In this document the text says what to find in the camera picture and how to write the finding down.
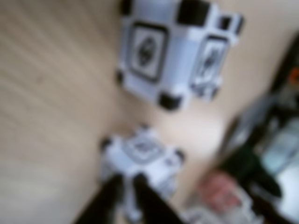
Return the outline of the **black fixed gripper left finger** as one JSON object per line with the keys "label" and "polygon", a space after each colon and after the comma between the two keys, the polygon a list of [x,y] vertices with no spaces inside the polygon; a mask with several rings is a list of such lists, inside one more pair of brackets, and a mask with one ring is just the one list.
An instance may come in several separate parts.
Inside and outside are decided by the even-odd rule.
{"label": "black fixed gripper left finger", "polygon": [[94,198],[83,208],[75,224],[113,224],[117,206],[123,195],[123,176],[120,174],[109,178],[95,194]]}

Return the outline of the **black moving gripper right finger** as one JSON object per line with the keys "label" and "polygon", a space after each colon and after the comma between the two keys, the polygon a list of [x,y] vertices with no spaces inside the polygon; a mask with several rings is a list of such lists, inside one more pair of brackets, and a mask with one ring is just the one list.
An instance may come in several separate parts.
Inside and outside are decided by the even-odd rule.
{"label": "black moving gripper right finger", "polygon": [[145,175],[133,179],[136,200],[146,224],[182,224],[177,213],[150,187]]}

